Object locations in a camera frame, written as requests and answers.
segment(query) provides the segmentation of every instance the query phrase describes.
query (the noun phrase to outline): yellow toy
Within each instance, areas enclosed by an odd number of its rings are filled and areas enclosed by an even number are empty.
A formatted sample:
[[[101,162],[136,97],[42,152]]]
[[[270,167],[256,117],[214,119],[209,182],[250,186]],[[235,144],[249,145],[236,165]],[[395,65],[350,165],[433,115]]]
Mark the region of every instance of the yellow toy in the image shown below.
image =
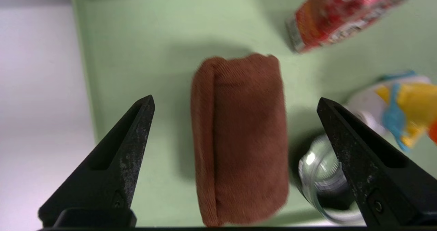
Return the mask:
[[[396,83],[376,93],[387,103],[382,122],[404,151],[428,133],[437,143],[437,86],[426,83]]]

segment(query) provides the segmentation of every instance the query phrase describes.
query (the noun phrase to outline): screw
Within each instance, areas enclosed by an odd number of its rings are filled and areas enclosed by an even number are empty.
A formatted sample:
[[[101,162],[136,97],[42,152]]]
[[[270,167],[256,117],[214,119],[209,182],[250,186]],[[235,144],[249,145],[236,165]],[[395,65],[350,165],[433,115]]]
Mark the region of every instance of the screw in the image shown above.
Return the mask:
[[[381,202],[379,202],[379,201],[377,201],[377,200],[375,200],[375,202],[374,202],[373,205],[375,206],[375,210],[378,211],[379,213],[382,213],[382,211],[384,210],[384,209],[382,208],[382,204],[381,204]]]

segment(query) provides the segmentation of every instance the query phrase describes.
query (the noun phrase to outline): brown cloth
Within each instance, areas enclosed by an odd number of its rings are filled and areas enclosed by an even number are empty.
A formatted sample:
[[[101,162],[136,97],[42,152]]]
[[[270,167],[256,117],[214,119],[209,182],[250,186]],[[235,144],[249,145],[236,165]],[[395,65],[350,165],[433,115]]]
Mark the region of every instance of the brown cloth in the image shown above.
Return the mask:
[[[191,116],[203,223],[248,225],[271,217],[288,196],[278,59],[206,60],[192,83]]]

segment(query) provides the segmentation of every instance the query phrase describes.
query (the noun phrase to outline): clear glass container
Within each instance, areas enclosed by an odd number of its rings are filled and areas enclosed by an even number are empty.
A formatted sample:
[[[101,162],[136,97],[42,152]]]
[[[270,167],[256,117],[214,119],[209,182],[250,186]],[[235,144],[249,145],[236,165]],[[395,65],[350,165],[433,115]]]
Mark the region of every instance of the clear glass container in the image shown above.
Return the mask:
[[[348,189],[348,182],[326,134],[317,137],[299,161],[302,193],[326,219],[339,225],[364,224],[356,202],[348,210],[323,208],[319,195],[335,196]]]

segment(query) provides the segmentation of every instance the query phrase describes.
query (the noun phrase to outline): blue toy part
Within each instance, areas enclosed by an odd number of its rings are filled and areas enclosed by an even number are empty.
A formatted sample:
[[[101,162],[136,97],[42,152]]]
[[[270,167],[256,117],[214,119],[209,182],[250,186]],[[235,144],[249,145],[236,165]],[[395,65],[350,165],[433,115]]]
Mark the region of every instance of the blue toy part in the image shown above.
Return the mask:
[[[406,77],[415,77],[417,76],[417,73],[413,70],[405,71],[399,74],[387,74],[382,76],[383,81],[390,81],[394,79],[400,79],[400,78],[406,78]]]
[[[399,147],[404,152],[409,152],[409,147],[407,147],[401,141],[401,137],[404,134],[406,116],[405,113],[399,108],[397,103],[397,97],[400,88],[400,83],[395,83],[393,85],[392,93],[390,95],[390,104],[382,116],[382,123],[384,127],[393,134]]]

